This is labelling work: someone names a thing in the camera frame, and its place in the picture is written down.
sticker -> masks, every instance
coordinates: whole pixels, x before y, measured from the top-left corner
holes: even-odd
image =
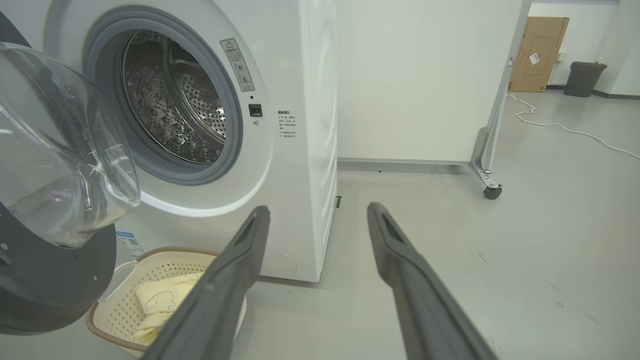
[[[289,110],[278,110],[278,128],[281,138],[297,138],[296,117]]]
[[[231,67],[234,68],[236,78],[238,79],[238,83],[240,83],[240,90],[243,92],[255,90],[253,80],[251,80],[251,75],[249,75],[249,69],[246,68],[246,63],[244,62],[236,40],[233,38],[222,40],[220,45],[222,45],[222,48],[225,50]]]
[[[122,241],[124,247],[127,248],[127,251],[129,251],[129,255],[131,255],[132,258],[137,259],[138,256],[145,253],[145,251],[142,250],[142,247],[136,240],[136,237],[133,236],[132,233],[123,233],[121,231],[116,231],[116,236],[120,238],[120,241]]]
[[[538,53],[533,53],[533,55],[529,57],[529,60],[531,60],[531,65],[539,63],[540,59],[538,58]]]

white cable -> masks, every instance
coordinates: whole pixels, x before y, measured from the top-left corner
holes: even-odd
[[[531,109],[531,110],[529,110],[529,111],[523,111],[523,112],[520,112],[520,113],[515,114],[515,117],[517,117],[518,119],[520,119],[520,121],[523,121],[523,122],[526,122],[526,123],[529,123],[529,124],[533,124],[533,125],[539,125],[539,126],[558,125],[559,127],[563,128],[563,129],[565,129],[565,130],[567,130],[567,131],[568,131],[568,132],[570,132],[570,133],[574,133],[574,134],[582,134],[582,135],[586,135],[586,136],[588,136],[588,137],[590,137],[590,138],[594,138],[595,140],[598,140],[599,142],[603,143],[606,147],[610,148],[611,150],[617,150],[617,151],[621,151],[621,152],[626,152],[627,154],[629,154],[629,155],[633,156],[634,158],[636,158],[636,159],[639,159],[639,160],[640,160],[640,156],[635,155],[633,152],[626,151],[626,150],[624,150],[624,149],[619,149],[619,148],[617,148],[617,147],[609,146],[609,144],[608,144],[608,143],[606,143],[606,142],[605,142],[603,139],[601,139],[601,138],[595,137],[595,136],[593,136],[593,135],[591,135],[591,134],[588,134],[588,133],[583,133],[582,131],[573,131],[573,130],[569,130],[569,129],[567,129],[566,127],[562,126],[562,124],[558,124],[557,122],[551,122],[551,123],[549,123],[549,124],[540,124],[539,122],[533,122],[533,121],[525,120],[525,119],[523,119],[520,115],[522,115],[522,114],[533,114],[533,111],[534,111],[536,108],[534,108],[533,106],[531,106],[531,105],[530,105],[528,102],[526,102],[526,101],[523,101],[523,100],[517,99],[515,96],[513,96],[513,95],[511,95],[511,94],[507,94],[507,96],[511,96],[511,97],[513,98],[513,100],[515,100],[515,101],[519,101],[519,102],[521,102],[521,103],[525,104],[526,106],[530,107],[530,109]]]

black trash can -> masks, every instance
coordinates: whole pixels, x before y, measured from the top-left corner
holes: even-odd
[[[593,88],[596,87],[602,71],[606,68],[607,66],[601,63],[572,62],[569,80],[567,80],[564,87],[564,94],[589,97]]]

laundry basket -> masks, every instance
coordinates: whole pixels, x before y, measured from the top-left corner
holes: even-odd
[[[148,281],[158,281],[178,275],[205,272],[219,254],[181,247],[162,247],[144,253],[134,261],[118,266],[113,275],[132,268],[127,278],[109,295],[101,297],[86,314],[89,331],[114,343],[124,350],[142,357],[149,348],[133,343],[133,334],[145,319],[133,288]],[[246,297],[243,300],[236,327],[236,338],[246,314]]]

metal frame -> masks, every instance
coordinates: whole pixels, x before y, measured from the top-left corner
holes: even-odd
[[[489,139],[489,128],[483,127],[478,132],[478,138],[476,140],[476,147],[474,149],[474,155],[471,157],[471,162],[469,163],[469,167],[474,171],[477,177],[482,180],[482,182],[486,185],[486,187],[491,189],[497,189],[502,185],[496,184],[495,181],[489,176],[489,172],[487,172],[482,165],[482,155],[484,153],[484,148],[486,147],[486,142]]]
[[[518,16],[518,23],[516,24],[515,32],[513,33],[513,39],[511,40],[511,48],[509,49],[509,54],[507,56],[507,60],[504,67],[504,72],[502,73],[502,79],[500,80],[500,86],[498,87],[498,92],[495,96],[495,101],[493,103],[493,109],[491,114],[489,115],[489,121],[487,122],[486,128],[488,129],[488,138],[484,141],[483,145],[483,153],[481,157],[484,156],[484,163],[486,164],[485,173],[490,174],[490,169],[493,167],[493,157],[495,156],[495,148],[498,141],[498,133],[500,132],[500,125],[502,123],[502,113],[504,111],[504,103],[505,96],[507,93],[507,88],[509,85],[509,78],[511,77],[511,70],[513,69],[513,61],[518,54],[518,50],[520,48],[520,42],[522,41],[522,35],[524,34],[524,29],[527,26],[527,18],[529,17],[529,9],[531,8],[532,0],[523,0],[522,7],[520,8],[520,15]],[[474,159],[476,157],[476,149],[474,149],[474,155],[469,163],[469,167],[475,170]]]

